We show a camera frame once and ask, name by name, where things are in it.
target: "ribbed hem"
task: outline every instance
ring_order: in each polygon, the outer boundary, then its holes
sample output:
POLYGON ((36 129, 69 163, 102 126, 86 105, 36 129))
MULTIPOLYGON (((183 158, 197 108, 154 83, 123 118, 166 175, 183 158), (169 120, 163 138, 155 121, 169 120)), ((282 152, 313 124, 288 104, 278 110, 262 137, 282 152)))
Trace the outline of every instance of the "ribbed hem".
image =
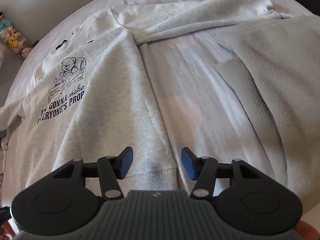
MULTIPOLYGON (((155 171, 147 174, 127 177, 118 180, 124 195, 129 190, 177 190, 177 169, 169 169, 164 171, 155 171)), ((95 195, 101 196, 100 184, 97 179, 88 179, 85 187, 91 190, 95 195)))

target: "clothing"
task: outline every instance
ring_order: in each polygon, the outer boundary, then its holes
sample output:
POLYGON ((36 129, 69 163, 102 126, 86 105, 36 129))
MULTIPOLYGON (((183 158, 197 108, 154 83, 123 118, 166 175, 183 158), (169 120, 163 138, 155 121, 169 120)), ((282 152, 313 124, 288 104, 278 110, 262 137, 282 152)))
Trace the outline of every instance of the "clothing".
MULTIPOLYGON (((176 163, 137 46, 196 30, 280 18, 270 0, 206 0, 111 7, 89 17, 36 70, 23 98, 0 110, 0 130, 22 117, 17 192, 73 158, 95 162, 133 147, 129 189, 176 189, 176 163)), ((99 194, 96 179, 86 186, 99 194)))
POLYGON ((243 105, 276 180, 307 212, 320 195, 320 17, 233 26, 217 42, 237 58, 217 66, 243 105))

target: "yellow plush toy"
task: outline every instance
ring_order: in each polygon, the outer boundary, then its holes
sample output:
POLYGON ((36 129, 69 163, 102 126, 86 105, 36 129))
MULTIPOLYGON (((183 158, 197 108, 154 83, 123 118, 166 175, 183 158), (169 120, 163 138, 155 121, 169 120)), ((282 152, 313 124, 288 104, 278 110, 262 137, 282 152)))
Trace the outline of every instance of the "yellow plush toy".
POLYGON ((14 34, 11 35, 10 39, 8 40, 10 48, 15 48, 18 46, 19 41, 16 39, 14 34))

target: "pile of stuffed animals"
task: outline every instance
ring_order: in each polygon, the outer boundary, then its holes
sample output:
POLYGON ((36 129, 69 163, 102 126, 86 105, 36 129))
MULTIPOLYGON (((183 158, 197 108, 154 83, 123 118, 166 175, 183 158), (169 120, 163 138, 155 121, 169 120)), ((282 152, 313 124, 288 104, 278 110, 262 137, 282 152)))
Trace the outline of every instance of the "pile of stuffed animals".
POLYGON ((32 47, 27 39, 18 32, 11 22, 0 13, 0 39, 19 57, 25 59, 32 47))

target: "bed sheet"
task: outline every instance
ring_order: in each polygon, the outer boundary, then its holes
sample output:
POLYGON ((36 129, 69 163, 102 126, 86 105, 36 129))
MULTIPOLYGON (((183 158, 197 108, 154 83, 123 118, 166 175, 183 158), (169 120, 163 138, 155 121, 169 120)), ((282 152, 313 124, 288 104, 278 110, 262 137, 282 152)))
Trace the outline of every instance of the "bed sheet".
MULTIPOLYGON (((152 4, 202 0, 95 0, 55 27, 32 50, 23 63, 6 104, 32 86, 31 77, 44 58, 93 13, 120 4, 152 4)), ((294 0, 272 0, 278 12, 311 14, 294 0)), ((167 129, 172 152, 180 173, 180 187, 190 192, 193 183, 181 167, 180 150, 190 147, 198 156, 212 156, 220 162, 241 158, 273 177, 273 171, 257 136, 234 92, 215 69, 234 54, 215 42, 219 28, 202 30, 177 38, 144 44, 140 52, 167 129)), ((10 205, 17 194, 14 157, 19 120, 9 140, 6 171, 2 185, 3 205, 10 205)), ((215 194, 227 186, 219 181, 215 194)))

